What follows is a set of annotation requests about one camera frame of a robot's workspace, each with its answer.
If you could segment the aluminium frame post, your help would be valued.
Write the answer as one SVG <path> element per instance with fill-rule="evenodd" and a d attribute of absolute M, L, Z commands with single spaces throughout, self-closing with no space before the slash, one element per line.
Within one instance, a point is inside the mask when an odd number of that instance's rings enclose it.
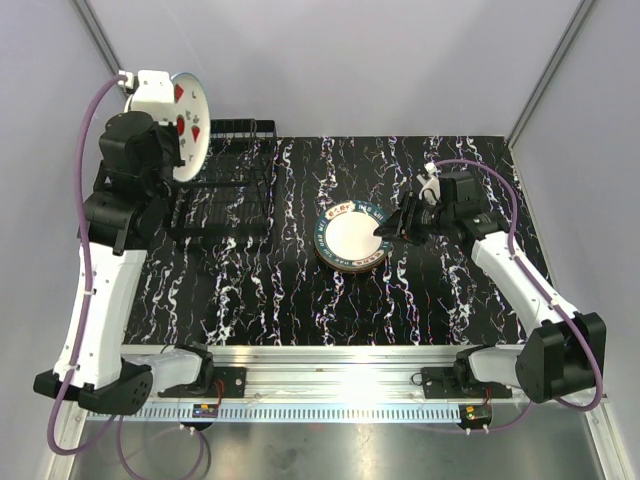
<path fill-rule="evenodd" d="M 91 3 L 88 0 L 70 0 L 69 3 L 109 73 L 118 74 L 122 70 L 121 62 Z"/>
<path fill-rule="evenodd" d="M 580 0 L 562 35 L 556 43 L 545 67 L 524 104 L 509 135 L 506 137 L 507 147 L 512 150 L 518 143 L 534 113 L 544 99 L 548 89 L 558 74 L 564 60 L 570 53 L 590 15 L 599 4 L 598 0 Z"/>

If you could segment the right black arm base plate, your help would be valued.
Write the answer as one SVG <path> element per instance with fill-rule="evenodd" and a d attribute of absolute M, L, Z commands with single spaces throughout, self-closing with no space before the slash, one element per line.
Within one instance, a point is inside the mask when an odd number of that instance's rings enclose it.
<path fill-rule="evenodd" d="M 418 385 L 426 399 L 510 399 L 512 390 L 499 383 L 465 383 L 457 379 L 452 367 L 423 367 Z"/>

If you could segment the stack of remaining plates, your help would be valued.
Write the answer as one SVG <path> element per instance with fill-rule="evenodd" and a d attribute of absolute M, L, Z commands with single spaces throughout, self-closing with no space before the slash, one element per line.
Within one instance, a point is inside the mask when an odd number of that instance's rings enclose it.
<path fill-rule="evenodd" d="M 361 264 L 361 265 L 339 265 L 338 263 L 333 262 L 331 259 L 324 256 L 318 250 L 315 250 L 314 254 L 316 258 L 328 268 L 341 273 L 352 274 L 352 275 L 371 272 L 376 267 L 382 265 L 384 261 L 387 259 L 387 257 L 389 256 L 389 253 L 386 252 L 381 254 L 379 257 L 375 258 L 372 262 L 365 262 L 364 264 Z"/>

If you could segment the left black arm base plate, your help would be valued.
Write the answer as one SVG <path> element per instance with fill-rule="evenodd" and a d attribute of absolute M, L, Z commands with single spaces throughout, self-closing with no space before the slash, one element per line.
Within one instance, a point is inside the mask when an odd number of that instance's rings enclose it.
<path fill-rule="evenodd" d="M 201 373 L 195 383 L 186 387 L 192 398 L 241 399 L 245 396 L 247 369 L 245 367 L 214 366 Z"/>

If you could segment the white plate dark green rim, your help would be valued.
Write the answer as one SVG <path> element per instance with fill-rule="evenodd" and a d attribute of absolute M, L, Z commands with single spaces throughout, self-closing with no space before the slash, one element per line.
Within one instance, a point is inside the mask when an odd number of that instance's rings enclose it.
<path fill-rule="evenodd" d="M 373 235 L 388 219 L 386 212 L 368 201 L 344 201 L 326 209 L 314 229 L 314 248 L 339 265 L 372 262 L 392 245 Z"/>

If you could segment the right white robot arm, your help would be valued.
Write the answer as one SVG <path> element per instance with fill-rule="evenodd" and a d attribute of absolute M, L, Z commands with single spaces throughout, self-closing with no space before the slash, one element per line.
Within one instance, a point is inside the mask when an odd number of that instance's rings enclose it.
<path fill-rule="evenodd" d="M 522 345 L 476 346 L 459 352 L 453 385 L 475 397 L 488 384 L 522 390 L 536 404 L 593 389 L 595 408 L 604 393 L 606 325 L 565 300 L 516 245 L 513 225 L 488 208 L 469 171 L 435 176 L 439 193 L 427 200 L 414 192 L 374 232 L 387 241 L 422 245 L 442 236 L 457 245 L 495 284 L 525 328 Z"/>

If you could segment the black marble pattern mat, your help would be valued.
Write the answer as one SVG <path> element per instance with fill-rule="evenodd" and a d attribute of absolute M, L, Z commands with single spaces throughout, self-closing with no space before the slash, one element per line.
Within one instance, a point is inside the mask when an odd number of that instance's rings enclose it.
<path fill-rule="evenodd" d="M 125 340 L 138 345 L 518 344 L 523 324 L 495 285 L 443 238 L 397 245 L 372 271 L 344 274 L 316 255 L 313 231 L 332 204 L 394 210 L 418 171 L 443 160 L 471 170 L 492 209 L 523 204 L 511 152 L 497 136 L 285 137 L 272 162 L 273 206 L 249 212 L 236 189 L 217 206 L 202 192 L 190 223 L 255 222 L 264 237 L 205 243 L 159 232 L 143 267 Z"/>

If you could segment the white plate watermelon pattern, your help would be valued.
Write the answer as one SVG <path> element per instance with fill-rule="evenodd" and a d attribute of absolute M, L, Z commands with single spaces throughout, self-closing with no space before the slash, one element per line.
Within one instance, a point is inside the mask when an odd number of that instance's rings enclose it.
<path fill-rule="evenodd" d="M 210 142 L 211 119 L 204 88 L 189 72 L 169 74 L 174 85 L 180 163 L 173 178 L 181 183 L 193 180 L 201 171 Z"/>

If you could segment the left aluminium frame post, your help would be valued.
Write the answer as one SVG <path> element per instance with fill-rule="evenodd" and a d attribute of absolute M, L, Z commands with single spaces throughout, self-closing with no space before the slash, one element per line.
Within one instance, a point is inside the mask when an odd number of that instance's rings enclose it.
<path fill-rule="evenodd" d="M 109 73 L 118 74 L 122 70 L 121 62 L 91 3 L 88 0 L 70 0 L 69 3 Z"/>

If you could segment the aluminium mounting rail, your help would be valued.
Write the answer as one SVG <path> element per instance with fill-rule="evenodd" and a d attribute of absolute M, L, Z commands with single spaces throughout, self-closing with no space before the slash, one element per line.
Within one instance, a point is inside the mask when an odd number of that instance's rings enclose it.
<path fill-rule="evenodd" d="M 86 410 L 132 415 L 151 396 L 190 398 L 186 387 L 214 366 L 245 367 L 246 385 L 261 381 L 277 390 L 291 386 L 327 391 L 336 387 L 348 401 L 357 393 L 382 390 L 381 375 L 408 362 L 421 367 L 452 367 L 459 352 L 475 346 L 399 347 L 206 347 L 177 345 L 167 350 L 148 347 L 96 346 L 77 357 L 64 347 L 53 375 L 67 382 L 66 399 Z"/>

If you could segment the right aluminium frame post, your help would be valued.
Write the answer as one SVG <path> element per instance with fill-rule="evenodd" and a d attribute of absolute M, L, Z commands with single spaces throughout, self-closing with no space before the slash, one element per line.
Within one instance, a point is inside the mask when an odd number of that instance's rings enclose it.
<path fill-rule="evenodd" d="M 534 113 L 544 99 L 548 89 L 558 74 L 564 60 L 570 53 L 590 15 L 599 4 L 598 0 L 580 0 L 562 35 L 556 43 L 545 67 L 524 104 L 509 135 L 506 137 L 507 147 L 512 150 L 518 143 Z"/>

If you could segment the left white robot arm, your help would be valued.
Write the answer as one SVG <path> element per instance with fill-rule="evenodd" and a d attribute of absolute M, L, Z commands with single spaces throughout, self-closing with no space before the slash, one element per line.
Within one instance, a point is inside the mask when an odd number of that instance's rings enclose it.
<path fill-rule="evenodd" d="M 121 352 L 143 265 L 170 219 L 177 130 L 145 112 L 112 117 L 99 138 L 103 159 L 80 213 L 81 268 L 68 335 L 36 393 L 106 415 L 133 415 L 167 390 L 194 397 L 215 385 L 211 355 L 180 345 L 154 355 Z"/>

